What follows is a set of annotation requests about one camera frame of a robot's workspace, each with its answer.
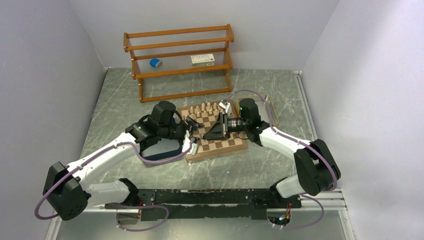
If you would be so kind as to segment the light queen chess piece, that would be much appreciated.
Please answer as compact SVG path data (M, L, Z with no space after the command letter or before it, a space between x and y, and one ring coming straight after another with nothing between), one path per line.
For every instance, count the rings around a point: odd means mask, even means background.
M207 112L212 111L212 106L211 106L211 103L210 103L210 102L207 102L207 103L206 103L205 110L206 110Z

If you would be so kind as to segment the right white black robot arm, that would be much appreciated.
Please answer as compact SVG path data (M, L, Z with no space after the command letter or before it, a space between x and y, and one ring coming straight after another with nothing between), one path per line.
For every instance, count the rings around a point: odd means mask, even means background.
M296 175L286 177L272 186L274 190L269 199L275 207L282 207L291 196L316 196L336 187L341 173L323 140L306 141L278 130L261 119L258 106L252 98L244 98L239 102L239 117L229 117L231 106L228 101L223 100L219 105L225 111L218 115L215 124L203 135L204 140L227 140L232 133L244 132L252 143L273 149L294 161Z

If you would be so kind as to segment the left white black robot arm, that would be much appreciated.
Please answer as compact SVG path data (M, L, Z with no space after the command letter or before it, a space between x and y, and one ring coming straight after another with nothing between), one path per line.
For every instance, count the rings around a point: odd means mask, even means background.
M183 118L176 106L166 100L157 103L151 112L128 126L112 142L92 154L67 165L56 162L48 169L42 198L37 203L34 215L41 216L44 201L55 210L56 217L67 221L78 216L87 207L110 204L119 207L141 207L138 188L127 178L110 183L94 184L95 178L122 161L137 156L145 164L157 165L174 161L186 154L198 151L193 132L203 127L191 117ZM165 159L149 160L142 152L162 139L178 141L181 153Z

